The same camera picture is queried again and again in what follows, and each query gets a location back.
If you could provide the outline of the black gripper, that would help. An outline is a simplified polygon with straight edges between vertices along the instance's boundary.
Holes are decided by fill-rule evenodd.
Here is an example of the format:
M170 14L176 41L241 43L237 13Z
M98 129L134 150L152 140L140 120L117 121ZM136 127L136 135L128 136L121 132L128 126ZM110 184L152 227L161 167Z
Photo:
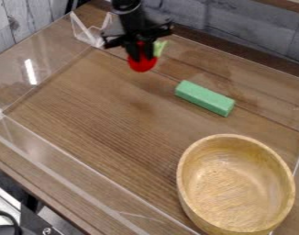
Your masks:
M170 18L156 12L138 10L124 15L114 15L112 23L101 30L100 36L104 41L104 48L122 46L128 41L145 39L142 41L142 52L148 60L154 55L153 39L172 34ZM134 62L140 60L140 50L136 42L129 42L125 46L126 54Z

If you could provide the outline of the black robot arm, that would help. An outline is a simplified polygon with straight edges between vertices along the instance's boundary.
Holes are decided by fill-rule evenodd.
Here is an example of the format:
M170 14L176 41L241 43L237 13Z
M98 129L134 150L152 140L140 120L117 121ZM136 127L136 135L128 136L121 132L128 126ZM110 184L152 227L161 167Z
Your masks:
M154 42L172 34L172 20L158 13L146 11L141 0L110 0L112 13L117 16L100 33L104 48L122 47L134 62L141 56L154 58Z

